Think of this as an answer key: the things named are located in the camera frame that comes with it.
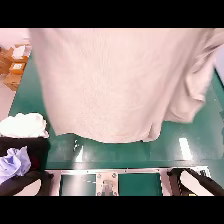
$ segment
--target laundry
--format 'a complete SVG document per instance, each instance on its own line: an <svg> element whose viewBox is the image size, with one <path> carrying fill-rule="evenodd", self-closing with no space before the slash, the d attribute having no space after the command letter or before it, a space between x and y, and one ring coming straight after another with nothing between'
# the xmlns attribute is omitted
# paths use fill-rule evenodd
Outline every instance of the laundry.
<svg viewBox="0 0 224 224"><path fill-rule="evenodd" d="M23 176L31 167L27 147L10 148L7 156L0 157L0 184L13 176Z"/></svg>
<svg viewBox="0 0 224 224"><path fill-rule="evenodd" d="M205 103L223 28L31 28L51 125L104 143L153 141Z"/></svg>
<svg viewBox="0 0 224 224"><path fill-rule="evenodd" d="M9 148L20 149L27 147L27 153L31 161L30 171L41 171L44 168L47 153L50 148L47 138L10 138L0 137L0 157L7 155Z"/></svg>
<svg viewBox="0 0 224 224"><path fill-rule="evenodd" d="M22 114L15 117L9 116L0 122L0 136L12 138L48 138L49 134L45 130L47 122L38 113Z"/></svg>

